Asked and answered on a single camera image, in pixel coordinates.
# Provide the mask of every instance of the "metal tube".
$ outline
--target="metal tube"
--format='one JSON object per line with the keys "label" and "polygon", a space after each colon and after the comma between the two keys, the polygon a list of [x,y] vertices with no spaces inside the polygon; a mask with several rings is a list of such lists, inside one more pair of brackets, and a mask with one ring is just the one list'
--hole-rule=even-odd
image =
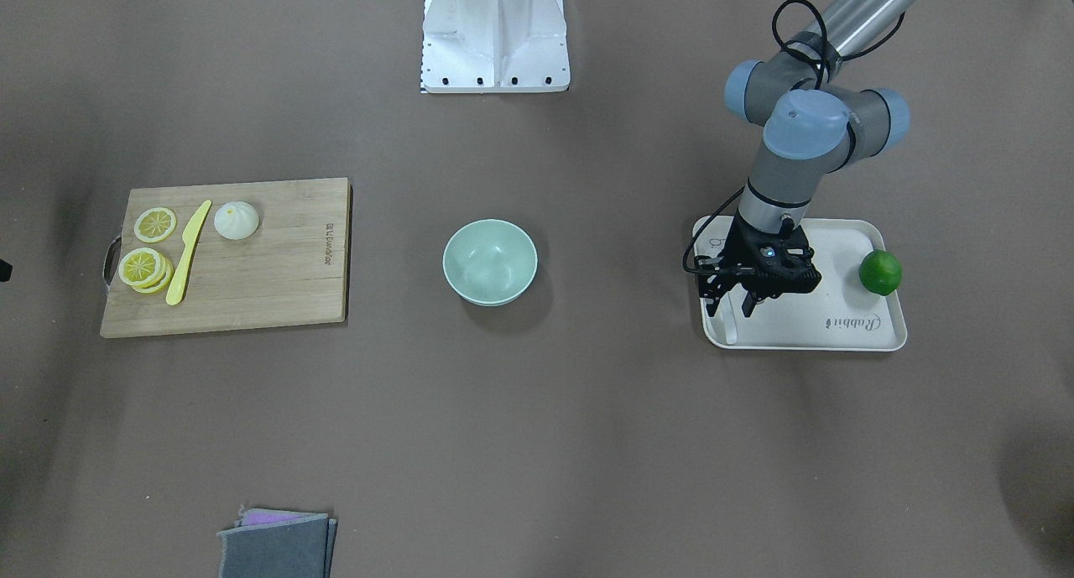
{"label": "metal tube", "polygon": [[[836,0],[824,12],[828,43],[840,57],[861,52],[915,0]],[[806,29],[821,34],[819,25]]]}

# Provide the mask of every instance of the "blue-gray towel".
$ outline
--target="blue-gray towel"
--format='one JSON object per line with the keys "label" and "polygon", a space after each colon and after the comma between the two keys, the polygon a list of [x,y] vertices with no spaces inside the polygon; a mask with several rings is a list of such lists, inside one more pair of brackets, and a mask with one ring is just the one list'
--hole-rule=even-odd
{"label": "blue-gray towel", "polygon": [[220,578],[328,578],[336,521],[325,514],[249,509],[220,532]]}

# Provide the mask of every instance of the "bowl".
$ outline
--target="bowl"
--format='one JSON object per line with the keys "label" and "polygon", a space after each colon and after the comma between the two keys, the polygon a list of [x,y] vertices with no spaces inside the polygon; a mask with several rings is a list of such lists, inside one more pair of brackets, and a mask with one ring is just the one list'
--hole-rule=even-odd
{"label": "bowl", "polygon": [[461,227],[444,248],[444,276],[464,300],[484,307],[518,299],[537,274],[537,247],[503,219]]}

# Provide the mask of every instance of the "green lime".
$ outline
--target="green lime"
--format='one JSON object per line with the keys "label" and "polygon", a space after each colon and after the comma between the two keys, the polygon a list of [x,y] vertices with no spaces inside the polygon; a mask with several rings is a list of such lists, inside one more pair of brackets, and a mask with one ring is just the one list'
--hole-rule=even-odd
{"label": "green lime", "polygon": [[902,281],[902,264],[894,255],[875,249],[861,260],[858,279],[870,292],[889,295]]}

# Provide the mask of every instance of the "white metal bracket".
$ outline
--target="white metal bracket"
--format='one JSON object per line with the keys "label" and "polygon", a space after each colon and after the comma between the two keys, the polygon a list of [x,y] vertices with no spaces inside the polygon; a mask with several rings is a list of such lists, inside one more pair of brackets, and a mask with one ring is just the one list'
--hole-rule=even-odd
{"label": "white metal bracket", "polygon": [[539,93],[570,85],[563,0],[425,0],[421,89]]}

